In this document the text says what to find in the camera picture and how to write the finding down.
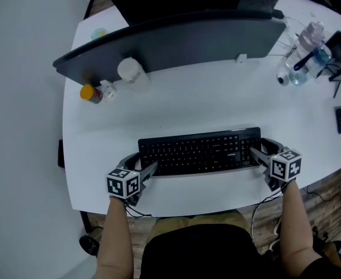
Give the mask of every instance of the person's right arm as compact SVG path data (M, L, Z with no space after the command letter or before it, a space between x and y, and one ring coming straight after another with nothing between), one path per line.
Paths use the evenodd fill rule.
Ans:
M283 194L280 254L286 273L299 277L321 258L313 249L313 235L297 183L291 181Z

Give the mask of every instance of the person's left arm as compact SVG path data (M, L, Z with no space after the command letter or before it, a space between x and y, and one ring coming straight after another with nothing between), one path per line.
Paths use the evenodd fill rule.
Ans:
M132 279L133 272L133 250L125 207L120 200L111 197L94 278Z

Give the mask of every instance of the white desk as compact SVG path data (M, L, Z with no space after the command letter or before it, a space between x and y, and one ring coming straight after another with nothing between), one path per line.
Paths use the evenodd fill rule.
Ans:
M308 0L280 0L277 9L303 24L322 21L330 37L341 30L341 16ZM288 25L299 33L303 26ZM116 8L78 25L73 49L91 40L99 27L109 32L127 24ZM283 35L280 39L288 42ZM285 46L277 43L270 56L176 67L150 73L147 93L130 90L121 81L113 103L83 101L81 86L66 80L63 105L63 144L72 207L94 213L107 211L105 173L119 160L137 152L140 138L195 134L258 126L272 138L303 154L300 187L341 168L341 135L334 106L341 105L341 86L327 78L302 87L282 87L277 65ZM154 177L137 209L153 216L219 212L260 202L271 195L263 167L190 176Z

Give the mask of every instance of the water bottle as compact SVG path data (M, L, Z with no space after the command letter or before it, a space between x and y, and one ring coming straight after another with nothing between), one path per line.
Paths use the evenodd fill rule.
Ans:
M317 74L325 68L332 58L332 52L326 45L318 46L313 50L313 56L298 71L289 69L287 74L289 81L299 86L307 82L310 78L316 77Z
M292 68L324 41L324 25L311 22L298 36L297 41L284 56L287 67Z

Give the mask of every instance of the white cap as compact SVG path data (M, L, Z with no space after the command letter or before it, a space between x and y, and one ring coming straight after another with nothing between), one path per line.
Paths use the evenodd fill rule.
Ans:
M133 58L122 60L117 67L117 73L124 81L135 81L142 70L142 66Z

